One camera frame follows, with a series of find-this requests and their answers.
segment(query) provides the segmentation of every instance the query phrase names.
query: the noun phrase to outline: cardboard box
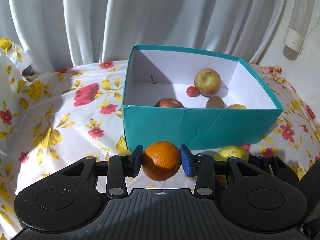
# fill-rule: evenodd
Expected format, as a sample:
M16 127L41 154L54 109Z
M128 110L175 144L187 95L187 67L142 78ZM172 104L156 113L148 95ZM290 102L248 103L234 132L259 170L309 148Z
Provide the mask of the cardboard box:
M227 106L242 104L248 109L205 109L207 97L189 97L187 87L204 68L221 76L216 95ZM185 109L154 107L162 98L175 98ZM241 58L200 49L135 45L128 61L122 111L130 151L156 141L203 150L258 143L283 107Z

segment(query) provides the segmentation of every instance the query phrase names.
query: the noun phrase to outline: cherry tomato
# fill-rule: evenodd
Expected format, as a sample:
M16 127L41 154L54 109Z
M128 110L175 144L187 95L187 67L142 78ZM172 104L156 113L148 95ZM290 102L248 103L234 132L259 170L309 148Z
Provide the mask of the cherry tomato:
M194 86L190 86L187 88L187 95L190 97L194 97L197 94L197 89Z

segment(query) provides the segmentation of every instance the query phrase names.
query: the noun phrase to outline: curtain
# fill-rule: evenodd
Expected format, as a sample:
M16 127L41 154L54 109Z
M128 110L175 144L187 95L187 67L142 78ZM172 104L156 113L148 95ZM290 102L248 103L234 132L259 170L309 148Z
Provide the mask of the curtain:
M255 63L284 0L0 0L0 36L35 73L127 59L133 44L232 54Z

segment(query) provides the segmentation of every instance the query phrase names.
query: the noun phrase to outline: orange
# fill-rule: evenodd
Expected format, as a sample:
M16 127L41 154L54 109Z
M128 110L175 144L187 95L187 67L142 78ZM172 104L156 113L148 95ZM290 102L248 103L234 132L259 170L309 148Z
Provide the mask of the orange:
M181 165L180 152L174 144L155 142L144 151L141 159L143 172L155 181L165 181L176 174Z

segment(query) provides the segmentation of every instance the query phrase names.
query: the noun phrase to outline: white wall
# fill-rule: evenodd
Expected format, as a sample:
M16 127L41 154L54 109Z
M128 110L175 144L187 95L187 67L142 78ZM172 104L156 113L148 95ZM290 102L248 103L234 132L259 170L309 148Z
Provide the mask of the white wall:
M286 1L278 30L265 55L260 58L259 64L279 65L283 70L283 76L292 83L302 100L311 107L320 120L320 0L315 0L304 48L296 59L288 47L284 51L282 43L290 22L294 1Z

